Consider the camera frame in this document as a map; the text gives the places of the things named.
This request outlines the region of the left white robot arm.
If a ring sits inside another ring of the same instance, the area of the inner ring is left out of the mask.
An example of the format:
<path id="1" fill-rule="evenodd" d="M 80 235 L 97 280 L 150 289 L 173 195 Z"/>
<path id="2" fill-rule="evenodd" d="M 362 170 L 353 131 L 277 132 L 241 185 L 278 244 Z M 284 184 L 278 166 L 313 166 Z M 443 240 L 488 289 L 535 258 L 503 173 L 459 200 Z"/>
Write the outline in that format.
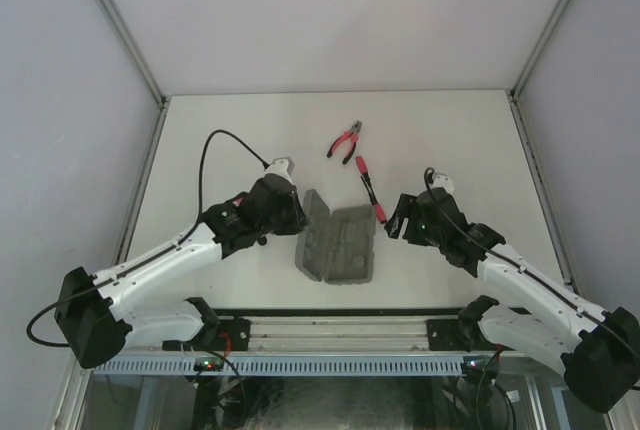
<path id="1" fill-rule="evenodd" d="M 292 236 L 307 224 L 297 188 L 267 173 L 250 191 L 211 206 L 194 229 L 166 245 L 94 274 L 78 267 L 61 285 L 54 320 L 80 366 L 96 368 L 123 349 L 166 341 L 206 350 L 219 337 L 217 317 L 200 297 L 166 312 L 140 312 L 141 304 L 172 280 L 214 265 L 269 235 Z"/>

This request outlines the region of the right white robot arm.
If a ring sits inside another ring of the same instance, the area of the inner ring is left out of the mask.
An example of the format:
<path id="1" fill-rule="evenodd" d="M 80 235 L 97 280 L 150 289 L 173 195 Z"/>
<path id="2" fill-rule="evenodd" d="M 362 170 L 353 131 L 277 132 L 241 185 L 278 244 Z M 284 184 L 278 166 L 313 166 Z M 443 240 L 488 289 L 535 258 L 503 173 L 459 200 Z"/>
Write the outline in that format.
<path id="1" fill-rule="evenodd" d="M 590 302 L 528 263 L 506 239 L 470 223 L 444 188 L 403 193 L 385 225 L 392 239 L 437 249 L 455 268 L 514 298 L 521 315 L 482 295 L 458 315 L 468 347 L 525 354 L 559 374 L 580 402 L 609 412 L 639 382 L 639 321 Z"/>

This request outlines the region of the grey plastic tool case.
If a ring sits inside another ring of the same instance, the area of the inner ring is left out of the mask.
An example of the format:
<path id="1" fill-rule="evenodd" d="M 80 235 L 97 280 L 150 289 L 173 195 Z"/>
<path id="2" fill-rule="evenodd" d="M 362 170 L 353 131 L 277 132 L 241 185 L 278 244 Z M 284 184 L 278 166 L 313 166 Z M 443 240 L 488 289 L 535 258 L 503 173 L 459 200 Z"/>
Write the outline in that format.
<path id="1" fill-rule="evenodd" d="M 298 235 L 294 264 L 309 279 L 330 285 L 372 280 L 377 218 L 369 205 L 330 210 L 319 193 L 306 192 L 308 225 Z"/>

